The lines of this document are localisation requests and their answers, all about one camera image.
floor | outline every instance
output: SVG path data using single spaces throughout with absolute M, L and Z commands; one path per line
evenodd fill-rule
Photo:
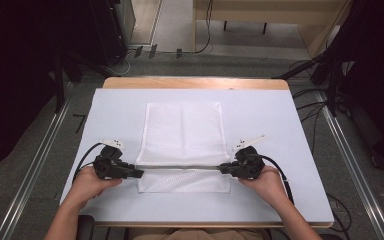
M 268 24 L 267 32 L 263 35 L 261 24 L 229 22 L 228 31 L 224 32 L 223 23 L 216 21 L 211 22 L 211 42 L 202 54 L 184 54 L 177 59 L 175 54 L 161 53 L 175 52 L 178 48 L 183 49 L 183 52 L 192 51 L 190 19 L 185 17 L 191 16 L 191 2 L 162 0 L 159 11 L 153 8 L 154 12 L 159 12 L 159 16 L 149 20 L 148 26 L 152 26 L 149 29 L 154 30 L 150 30 L 151 34 L 145 37 L 148 42 L 137 40 L 137 43 L 147 43 L 143 44 L 145 50 L 157 44 L 159 53 L 153 58 L 149 58 L 148 52 L 143 52 L 138 57 L 131 54 L 126 61 L 112 66 L 111 70 L 125 76 L 269 78 L 288 71 L 299 64 L 300 60 L 309 59 L 296 26 Z M 200 22 L 197 28 L 197 49 L 203 48 L 207 39 L 205 22 Z M 288 80 L 292 94 L 314 88 L 309 81 L 313 70 L 308 69 Z M 41 239 L 52 221 L 81 140 L 83 125 L 79 116 L 87 115 L 94 89 L 101 87 L 104 81 L 101 76 L 88 69 L 83 71 L 85 77 L 82 83 L 67 85 L 69 105 L 58 125 L 58 131 L 53 136 L 53 144 L 44 154 L 43 162 L 36 165 L 41 170 L 34 176 L 32 188 L 26 191 L 28 200 L 25 199 L 25 202 L 20 204 L 19 215 L 15 218 L 12 232 L 10 231 L 12 234 L 5 239 Z M 308 92 L 296 97 L 295 104 L 297 107 L 304 106 L 320 101 L 322 97 L 323 95 L 317 92 Z M 10 210 L 10 203 L 16 199 L 17 193 L 20 193 L 25 173 L 30 172 L 29 167 L 37 159 L 36 153 L 41 148 L 44 136 L 49 134 L 48 126 L 54 124 L 56 117 L 61 116 L 54 115 L 54 105 L 52 100 L 44 107 L 14 151 L 0 163 L 0 226 Z M 303 108 L 298 113 L 301 118 L 305 118 L 312 110 L 314 108 Z M 329 113 L 323 111 L 318 121 L 316 119 L 313 117 L 304 121 L 303 129 L 310 148 L 314 144 L 314 160 L 325 190 L 330 195 L 332 211 L 338 215 L 345 227 L 350 226 L 346 231 L 350 239 L 384 239 L 384 235 L 379 233 L 378 227 L 375 226 L 376 222 L 382 219 L 374 219 L 377 215 L 370 212 L 365 199 L 373 199 L 384 217 L 384 171 L 373 166 L 366 146 L 346 114 L 339 113 L 338 117 L 332 120 Z M 339 133 L 343 134 L 343 139 L 334 134 L 333 130 L 338 130 L 334 126 L 335 122 L 340 127 Z M 344 143 L 344 139 L 345 148 L 338 146 L 338 143 Z M 355 177 L 356 172 L 359 176 L 359 171 L 362 179 Z M 371 195 L 361 192 L 360 184 L 366 184 Z M 346 239 L 344 232 L 335 231 L 340 228 L 340 225 L 335 223 L 333 229 L 317 231 Z M 274 239 L 287 239 L 282 231 L 273 230 Z M 104 239 L 106 233 L 107 228 L 97 228 L 94 239 Z M 121 234 L 121 229 L 112 228 L 109 239 L 117 239 L 116 236 Z

forearm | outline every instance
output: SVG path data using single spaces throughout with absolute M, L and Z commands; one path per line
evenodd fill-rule
M 272 207 L 277 211 L 286 231 L 289 233 L 289 237 L 292 240 L 313 240 L 321 239 L 320 236 L 310 227 L 307 221 L 302 217 L 301 213 L 295 208 L 295 206 L 284 198 L 280 201 L 276 201 L 272 204 Z
M 45 240 L 74 240 L 77 234 L 77 221 L 80 207 L 63 202 L 55 215 Z

wooden desk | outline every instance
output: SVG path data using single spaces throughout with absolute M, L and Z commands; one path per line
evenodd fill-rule
M 194 0 L 193 3 L 194 49 L 196 21 L 206 19 L 208 3 L 209 0 Z M 313 58 L 345 17 L 350 3 L 351 0 L 214 0 L 211 20 L 298 24 Z
M 282 167 L 295 204 L 314 227 L 329 227 L 333 216 L 288 85 L 283 80 L 236 78 L 109 78 L 97 89 L 61 201 L 84 153 L 96 142 L 118 139 L 123 161 L 134 163 L 141 148 L 150 102 L 220 102 L 227 148 L 240 138 L 265 134 L 253 145 Z M 84 163 L 94 160 L 93 150 Z M 277 213 L 251 189 L 231 180 L 230 193 L 139 193 L 136 179 L 107 189 L 82 214 L 97 225 L 123 227 L 282 227 Z

